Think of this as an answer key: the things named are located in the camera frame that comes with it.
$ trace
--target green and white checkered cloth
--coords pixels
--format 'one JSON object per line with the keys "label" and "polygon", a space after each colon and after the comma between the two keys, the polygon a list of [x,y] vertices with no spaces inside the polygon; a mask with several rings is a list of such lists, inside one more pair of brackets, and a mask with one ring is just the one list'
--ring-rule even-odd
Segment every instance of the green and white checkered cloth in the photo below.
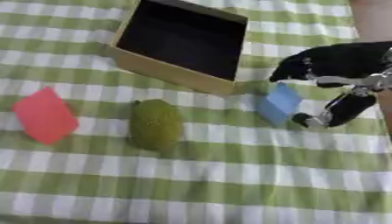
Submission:
{"label": "green and white checkered cloth", "polygon": [[[345,0],[199,0],[249,18],[238,94],[220,98],[118,70],[105,44],[128,0],[0,2],[0,222],[392,223],[391,144],[377,107],[335,129],[273,128],[255,93],[283,57],[356,38]],[[291,81],[317,114],[340,93]],[[43,86],[80,127],[54,146],[26,136],[11,106]],[[172,153],[126,140],[130,102],[177,105]]]}

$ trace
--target cardboard box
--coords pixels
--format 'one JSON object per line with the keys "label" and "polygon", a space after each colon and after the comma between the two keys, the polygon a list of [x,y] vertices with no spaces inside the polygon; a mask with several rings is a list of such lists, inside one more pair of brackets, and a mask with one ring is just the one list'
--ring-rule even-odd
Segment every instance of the cardboard box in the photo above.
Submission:
{"label": "cardboard box", "polygon": [[124,70],[229,95],[247,18],[180,0],[135,0],[108,52]]}

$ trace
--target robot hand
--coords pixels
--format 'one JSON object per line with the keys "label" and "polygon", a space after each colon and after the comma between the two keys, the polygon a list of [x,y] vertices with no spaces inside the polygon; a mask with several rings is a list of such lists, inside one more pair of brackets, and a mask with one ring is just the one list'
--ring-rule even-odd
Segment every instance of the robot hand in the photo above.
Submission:
{"label": "robot hand", "polygon": [[376,102],[373,92],[392,83],[392,42],[314,47],[282,60],[270,81],[315,80],[321,88],[354,85],[317,116],[299,113],[293,121],[304,127],[334,127],[353,120]]}

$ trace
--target blue cube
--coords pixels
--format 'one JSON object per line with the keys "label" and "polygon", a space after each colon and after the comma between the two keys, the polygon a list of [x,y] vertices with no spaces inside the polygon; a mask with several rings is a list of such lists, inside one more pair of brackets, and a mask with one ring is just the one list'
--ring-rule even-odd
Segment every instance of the blue cube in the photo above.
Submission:
{"label": "blue cube", "polygon": [[270,123],[279,126],[297,112],[302,97],[291,87],[279,82],[257,104],[257,112]]}

